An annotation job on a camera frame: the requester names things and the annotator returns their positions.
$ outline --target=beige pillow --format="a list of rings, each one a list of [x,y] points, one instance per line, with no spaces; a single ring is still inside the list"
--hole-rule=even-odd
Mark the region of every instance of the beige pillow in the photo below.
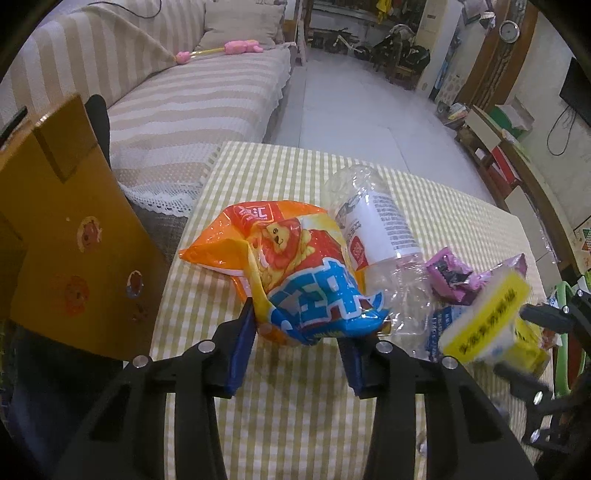
[[[223,47],[231,40],[258,40],[275,45],[283,5],[250,2],[208,2],[205,4],[205,35],[199,49]]]
[[[285,8],[287,7],[287,0],[213,0],[214,2],[235,2],[235,3],[256,3],[261,5],[280,5],[283,7],[283,13],[281,14],[281,20],[277,27],[277,33],[273,37],[273,41],[276,44],[285,43],[285,37],[283,36],[283,22],[285,20]]]

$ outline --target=bottle label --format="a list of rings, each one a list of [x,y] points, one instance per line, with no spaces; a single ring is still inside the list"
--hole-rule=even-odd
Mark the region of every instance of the bottle label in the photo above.
[[[336,215],[355,270],[421,252],[390,195],[366,192],[346,202]]]

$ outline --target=pink wrapper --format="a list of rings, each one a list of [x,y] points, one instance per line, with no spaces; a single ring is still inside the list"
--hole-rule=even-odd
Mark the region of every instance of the pink wrapper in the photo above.
[[[524,277],[527,273],[525,254],[508,258],[490,270],[475,274],[449,247],[441,249],[425,264],[433,290],[448,302],[461,305],[472,304],[495,270],[503,265]]]

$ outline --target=cartoon lion on bag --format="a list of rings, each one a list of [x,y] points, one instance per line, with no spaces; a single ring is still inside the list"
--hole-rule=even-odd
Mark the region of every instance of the cartoon lion on bag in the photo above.
[[[310,232],[297,218],[267,225],[261,232],[261,280],[266,291],[291,274],[316,250],[309,246]]]

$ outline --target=wooden door frame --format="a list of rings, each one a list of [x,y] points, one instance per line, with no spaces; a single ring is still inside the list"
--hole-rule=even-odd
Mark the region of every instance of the wooden door frame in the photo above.
[[[499,28],[501,24],[507,20],[511,8],[511,0],[498,0],[495,5],[496,25],[493,30],[486,36],[480,52],[476,58],[472,71],[466,80],[466,83],[460,90],[456,98],[456,102],[465,103],[471,106],[475,98],[480,94],[481,88],[487,78],[495,69],[494,59],[499,52],[499,49],[504,46],[501,37],[499,36]],[[517,42],[514,44],[511,57],[508,65],[502,74],[502,77],[497,84],[494,93],[483,105],[485,111],[490,111],[494,105],[504,103],[517,80],[519,72],[525,57],[530,48],[531,39],[534,35],[535,24],[538,18],[538,9],[528,2],[525,9],[525,16],[520,27],[520,35]]]

